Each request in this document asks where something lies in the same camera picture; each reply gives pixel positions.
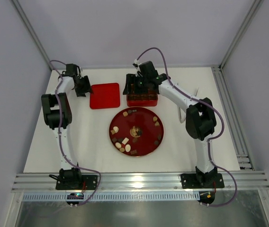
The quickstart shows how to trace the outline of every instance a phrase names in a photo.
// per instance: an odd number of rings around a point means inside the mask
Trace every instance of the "red container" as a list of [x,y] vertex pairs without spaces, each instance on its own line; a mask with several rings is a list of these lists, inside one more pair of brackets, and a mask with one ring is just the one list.
[[91,86],[91,109],[117,108],[120,106],[120,88],[118,83],[95,84]]
[[127,106],[156,106],[158,104],[158,94],[154,91],[149,91],[148,94],[126,95]]

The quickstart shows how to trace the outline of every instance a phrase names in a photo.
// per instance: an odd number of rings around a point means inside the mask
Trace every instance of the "red round plate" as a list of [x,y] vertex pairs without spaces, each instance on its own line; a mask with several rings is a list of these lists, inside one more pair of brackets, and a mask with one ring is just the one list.
[[162,142],[163,135],[164,128],[159,117],[142,107],[120,111],[109,127],[110,140],[115,148],[135,157],[153,152]]

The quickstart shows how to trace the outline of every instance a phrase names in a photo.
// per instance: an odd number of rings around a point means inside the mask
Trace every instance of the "black bracket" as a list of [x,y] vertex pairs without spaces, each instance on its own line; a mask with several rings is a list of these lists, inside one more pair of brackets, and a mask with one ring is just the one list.
[[66,71],[64,77],[72,77],[74,82],[74,90],[77,97],[86,97],[85,93],[93,93],[88,76],[81,76],[81,70],[78,65],[66,64]]
[[155,91],[159,94],[159,85],[167,79],[166,74],[159,75],[151,61],[139,65],[138,76],[135,74],[126,75],[126,84],[123,95],[134,91],[135,95],[147,94],[148,91]]
[[60,169],[59,176],[49,176],[57,181],[56,190],[95,190],[98,184],[97,175],[82,175],[77,168]]
[[181,174],[181,184],[183,189],[225,187],[222,174],[217,173],[216,167],[208,173],[202,173],[196,167],[195,174]]
[[[209,98],[201,99],[201,101],[212,106]],[[197,103],[187,108],[186,131],[192,138],[203,141],[206,136],[215,132],[215,126],[215,113],[208,106]]]
[[[66,129],[67,125],[72,122],[72,111],[70,109],[66,93],[59,93],[58,97],[62,107],[62,127]],[[51,109],[55,105],[58,105],[58,100],[56,99],[55,95],[42,95],[41,101],[45,124],[48,125],[52,130],[58,128],[60,122],[60,111]]]

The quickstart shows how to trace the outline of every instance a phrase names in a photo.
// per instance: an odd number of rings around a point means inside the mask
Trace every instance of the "metal floor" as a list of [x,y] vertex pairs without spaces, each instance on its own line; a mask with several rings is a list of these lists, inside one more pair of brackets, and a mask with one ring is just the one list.
[[[218,191],[216,203],[232,196]],[[65,209],[49,215],[66,206]],[[268,227],[258,191],[239,191],[236,200],[221,208],[197,201],[92,202],[69,208],[65,202],[22,202],[17,227]]]

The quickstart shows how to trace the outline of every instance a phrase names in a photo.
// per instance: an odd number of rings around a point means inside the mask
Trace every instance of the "white table surface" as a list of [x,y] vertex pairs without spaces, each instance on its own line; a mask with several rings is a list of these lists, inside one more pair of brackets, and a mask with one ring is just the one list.
[[[164,69],[157,70],[159,73],[164,72]],[[122,95],[127,73],[135,73],[135,69],[82,72],[83,75],[89,76],[91,85],[119,83],[119,108],[92,110],[89,106],[89,94],[87,97],[76,97],[75,92],[71,91],[68,95],[72,110],[72,145],[79,166],[104,173],[195,171],[197,158],[194,141],[187,134],[185,124],[180,124],[176,105],[163,96],[159,96],[156,107],[148,107],[160,117],[164,126],[164,137],[160,146],[143,157],[124,155],[113,146],[108,129],[113,117],[127,108],[126,96]],[[178,82],[186,91],[194,94],[199,88],[198,97],[212,100],[226,125],[224,134],[213,141],[215,163],[228,170],[240,170],[211,68],[170,68],[168,73],[173,81]],[[57,78],[58,74],[53,71],[46,94],[55,89]],[[215,134],[221,130],[217,116],[216,119]],[[24,173],[56,173],[60,169],[60,155],[54,134],[45,124],[41,110]]]

